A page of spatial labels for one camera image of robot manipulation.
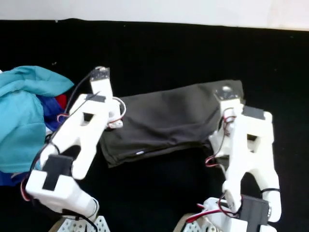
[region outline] teal cloth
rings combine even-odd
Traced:
[[[68,78],[38,66],[0,73],[0,171],[28,171],[44,144],[43,107],[36,95],[55,97],[72,86]]]

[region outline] red fabric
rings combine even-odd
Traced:
[[[61,94],[59,96],[56,96],[55,99],[57,100],[58,104],[61,106],[62,109],[65,109],[67,107],[67,96],[64,94]]]

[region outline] black table surface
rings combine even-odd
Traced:
[[[279,232],[309,231],[309,33],[181,24],[0,21],[0,69],[38,65],[77,83],[98,65],[111,68],[115,96],[223,79],[243,83],[246,103],[273,114],[280,177]],[[80,92],[90,91],[84,85]],[[112,232],[172,232],[196,203],[221,193],[219,170],[189,149],[108,169],[99,151],[81,187],[99,200]],[[246,176],[242,192],[258,193]],[[48,231],[55,220],[0,187],[1,231]]]

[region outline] blue fabric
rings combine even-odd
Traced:
[[[0,74],[0,171],[28,171],[44,144],[43,106],[36,95],[55,97],[72,86],[66,77],[38,66]]]
[[[12,178],[12,173],[0,172],[0,186],[15,186],[20,183],[27,173],[20,173]]]
[[[64,112],[54,97],[37,96],[43,106],[44,122],[48,129],[56,131],[60,126],[57,122],[57,115]]]

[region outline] white wall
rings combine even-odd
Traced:
[[[0,19],[67,18],[309,30],[309,0],[0,0]]]

